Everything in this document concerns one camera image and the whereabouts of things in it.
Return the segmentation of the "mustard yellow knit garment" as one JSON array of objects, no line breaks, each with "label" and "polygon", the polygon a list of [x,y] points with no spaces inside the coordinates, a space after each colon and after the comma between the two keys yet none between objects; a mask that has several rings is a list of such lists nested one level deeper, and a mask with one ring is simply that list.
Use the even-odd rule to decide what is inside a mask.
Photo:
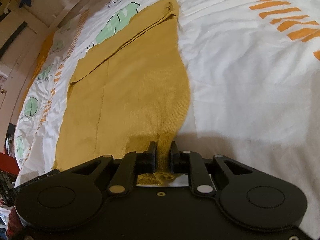
[{"label": "mustard yellow knit garment", "polygon": [[159,0],[78,61],[56,145],[61,171],[99,156],[116,159],[157,144],[154,171],[140,185],[173,179],[169,148],[190,105],[188,74],[178,49],[176,0]]}]

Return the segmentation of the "white patterned duvet cover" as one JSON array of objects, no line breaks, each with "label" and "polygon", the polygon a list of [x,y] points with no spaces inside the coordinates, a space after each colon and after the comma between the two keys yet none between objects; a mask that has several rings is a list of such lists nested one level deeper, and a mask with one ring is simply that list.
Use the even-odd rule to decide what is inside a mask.
[{"label": "white patterned duvet cover", "polygon": [[[159,0],[99,0],[65,20],[15,132],[17,185],[49,172],[77,62],[126,18]],[[319,0],[177,0],[191,91],[176,142],[289,181],[308,199],[301,228],[319,237]]]}]

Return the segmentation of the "orange bed sheet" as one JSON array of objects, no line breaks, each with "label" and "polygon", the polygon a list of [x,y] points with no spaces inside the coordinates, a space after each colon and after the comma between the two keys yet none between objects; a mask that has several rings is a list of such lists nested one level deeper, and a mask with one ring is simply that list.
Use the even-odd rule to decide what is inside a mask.
[{"label": "orange bed sheet", "polygon": [[36,66],[35,66],[35,69],[33,71],[33,75],[26,87],[26,89],[24,89],[24,93],[23,93],[23,96],[22,96],[22,102],[20,104],[20,107],[19,107],[19,111],[22,110],[23,108],[23,103],[25,101],[25,98],[29,92],[29,89],[31,88],[31,85],[33,84],[33,82],[35,81],[36,77],[39,75],[40,73],[40,70],[43,66],[43,64],[45,63],[47,57],[48,57],[48,54],[49,54],[49,51],[53,45],[53,38],[54,38],[54,34],[55,34],[55,31],[52,31],[46,38],[45,40],[43,41],[43,43],[41,44],[41,48],[40,48],[40,51],[39,51],[39,54],[37,56],[37,59],[36,59]]}]

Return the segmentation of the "white wooden bed frame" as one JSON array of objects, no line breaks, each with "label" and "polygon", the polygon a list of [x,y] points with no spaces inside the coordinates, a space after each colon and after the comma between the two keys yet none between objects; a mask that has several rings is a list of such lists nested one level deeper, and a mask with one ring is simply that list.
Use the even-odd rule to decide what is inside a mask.
[{"label": "white wooden bed frame", "polygon": [[10,122],[17,121],[23,90],[36,65],[41,44],[81,0],[1,0],[1,145]]}]

